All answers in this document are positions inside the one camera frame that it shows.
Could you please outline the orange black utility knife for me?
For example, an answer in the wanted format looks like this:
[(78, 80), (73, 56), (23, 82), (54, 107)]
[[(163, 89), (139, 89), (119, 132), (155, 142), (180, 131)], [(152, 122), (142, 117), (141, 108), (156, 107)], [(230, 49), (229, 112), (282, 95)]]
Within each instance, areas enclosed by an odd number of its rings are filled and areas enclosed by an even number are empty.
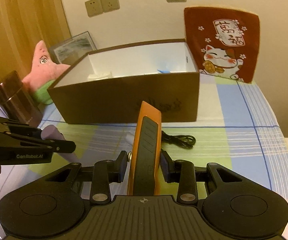
[(130, 171), (129, 196), (159, 194), (158, 170), (161, 152), (161, 112), (143, 101), (137, 120)]

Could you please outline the cream plastic holder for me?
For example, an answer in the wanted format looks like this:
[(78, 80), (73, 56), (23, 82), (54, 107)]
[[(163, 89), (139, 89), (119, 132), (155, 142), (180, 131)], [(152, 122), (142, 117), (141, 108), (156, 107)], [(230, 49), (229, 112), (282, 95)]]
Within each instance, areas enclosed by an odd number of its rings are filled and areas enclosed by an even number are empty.
[(97, 80), (104, 80), (104, 79), (111, 79), (113, 77), (112, 72), (103, 72), (97, 74), (90, 74), (87, 77), (88, 81), (97, 81)]

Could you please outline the blue white tube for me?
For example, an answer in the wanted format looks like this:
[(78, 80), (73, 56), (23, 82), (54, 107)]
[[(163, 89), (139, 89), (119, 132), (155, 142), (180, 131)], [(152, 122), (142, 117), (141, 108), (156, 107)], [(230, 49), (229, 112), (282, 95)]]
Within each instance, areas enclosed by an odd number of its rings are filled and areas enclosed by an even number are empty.
[(167, 69), (164, 69), (164, 70), (162, 70), (162, 69), (157, 69), (157, 71), (158, 71), (159, 73), (161, 73), (161, 74), (171, 73), (171, 71), (170, 71), (170, 70), (167, 70)]

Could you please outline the brown metal canister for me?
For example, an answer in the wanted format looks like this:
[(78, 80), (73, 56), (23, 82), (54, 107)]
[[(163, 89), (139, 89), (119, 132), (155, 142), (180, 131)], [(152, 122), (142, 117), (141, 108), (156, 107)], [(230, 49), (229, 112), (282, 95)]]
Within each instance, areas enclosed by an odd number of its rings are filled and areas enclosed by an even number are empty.
[(0, 106), (9, 119), (32, 127), (38, 127), (43, 117), (15, 70), (0, 83)]

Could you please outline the dark spray bottle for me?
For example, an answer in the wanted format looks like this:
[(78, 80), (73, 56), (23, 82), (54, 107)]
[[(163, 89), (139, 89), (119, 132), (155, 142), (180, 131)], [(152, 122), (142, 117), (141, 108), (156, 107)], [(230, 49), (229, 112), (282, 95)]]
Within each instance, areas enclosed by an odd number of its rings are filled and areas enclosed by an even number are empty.
[(133, 145), (134, 143), (134, 135), (132, 133), (126, 133), (125, 135), (125, 141), (130, 144)]

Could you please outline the checkered bed sheet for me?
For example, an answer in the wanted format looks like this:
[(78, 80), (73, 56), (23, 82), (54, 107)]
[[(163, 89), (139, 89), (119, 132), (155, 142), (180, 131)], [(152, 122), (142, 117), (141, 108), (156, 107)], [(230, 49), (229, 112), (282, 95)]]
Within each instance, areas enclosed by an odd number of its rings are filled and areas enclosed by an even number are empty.
[[(163, 144), (173, 159), (185, 159), (196, 166), (219, 163), (280, 194), (288, 202), (288, 147), (273, 110), (256, 83), (246, 84), (220, 77), (200, 76), (198, 115), (195, 122), (163, 123), (170, 135), (189, 134), (196, 138), (190, 150)], [(40, 128), (55, 125), (67, 140), (76, 143), (76, 155), (83, 166), (101, 159), (115, 159), (121, 150), (131, 151), (126, 133), (136, 124), (69, 125), (55, 104), (45, 107)], [(27, 183), (68, 164), (58, 154), (52, 163), (4, 166), (0, 175), (0, 199)], [(134, 221), (135, 228), (120, 233), (123, 239), (152, 239), (143, 214), (111, 215), (113, 224)], [(0, 236), (4, 237), (0, 226)], [(283, 236), (288, 239), (288, 224)]]

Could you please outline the pink starfish plush toy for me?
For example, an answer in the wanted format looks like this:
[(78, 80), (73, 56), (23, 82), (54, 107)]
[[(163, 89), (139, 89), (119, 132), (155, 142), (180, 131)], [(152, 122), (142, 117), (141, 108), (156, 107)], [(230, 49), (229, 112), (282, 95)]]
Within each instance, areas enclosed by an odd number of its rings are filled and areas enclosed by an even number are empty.
[(69, 67), (68, 64), (57, 64), (52, 61), (43, 40), (36, 44), (31, 71), (22, 79), (24, 87), (36, 104), (50, 105), (53, 103), (47, 89)]

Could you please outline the brown cardboard box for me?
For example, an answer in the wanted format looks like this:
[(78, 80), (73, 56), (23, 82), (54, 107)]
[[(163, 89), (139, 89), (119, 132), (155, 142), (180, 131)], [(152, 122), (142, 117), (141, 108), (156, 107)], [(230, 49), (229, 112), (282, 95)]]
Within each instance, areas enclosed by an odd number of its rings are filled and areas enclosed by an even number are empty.
[[(87, 80), (88, 75), (103, 72), (112, 72), (113, 77)], [(134, 123), (143, 101), (161, 112), (163, 122), (194, 122), (199, 83), (185, 40), (156, 40), (90, 51), (48, 92), (69, 124)]]

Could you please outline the framed picture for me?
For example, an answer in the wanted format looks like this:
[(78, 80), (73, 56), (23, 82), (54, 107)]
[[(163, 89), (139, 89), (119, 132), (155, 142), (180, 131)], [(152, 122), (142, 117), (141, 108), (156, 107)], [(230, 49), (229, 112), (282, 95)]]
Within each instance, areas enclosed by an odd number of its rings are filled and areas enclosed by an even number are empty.
[(72, 65), (84, 54), (97, 50), (88, 31), (73, 36), (49, 48), (51, 59), (55, 63)]

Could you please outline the wooden headboard panel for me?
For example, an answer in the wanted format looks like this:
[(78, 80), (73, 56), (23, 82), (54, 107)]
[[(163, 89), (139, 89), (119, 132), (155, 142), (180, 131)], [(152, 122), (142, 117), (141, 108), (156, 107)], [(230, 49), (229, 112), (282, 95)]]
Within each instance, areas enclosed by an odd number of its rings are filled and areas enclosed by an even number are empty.
[(62, 0), (0, 0), (0, 82), (30, 72), (39, 41), (51, 47), (70, 36)]

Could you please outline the red lucky cat cushion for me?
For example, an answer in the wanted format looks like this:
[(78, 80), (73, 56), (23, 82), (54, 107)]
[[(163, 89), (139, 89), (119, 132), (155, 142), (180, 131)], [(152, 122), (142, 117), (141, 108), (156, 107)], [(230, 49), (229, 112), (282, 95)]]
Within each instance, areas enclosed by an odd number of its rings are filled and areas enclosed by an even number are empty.
[(186, 7), (184, 24), (200, 73), (252, 82), (260, 50), (258, 15), (224, 7)]

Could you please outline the double wall socket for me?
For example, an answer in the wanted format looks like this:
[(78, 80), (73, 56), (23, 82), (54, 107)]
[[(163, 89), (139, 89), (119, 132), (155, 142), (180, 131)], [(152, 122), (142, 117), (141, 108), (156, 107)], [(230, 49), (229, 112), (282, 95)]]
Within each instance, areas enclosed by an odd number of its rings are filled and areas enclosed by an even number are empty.
[(88, 17), (120, 9), (119, 0), (88, 0), (85, 2)]

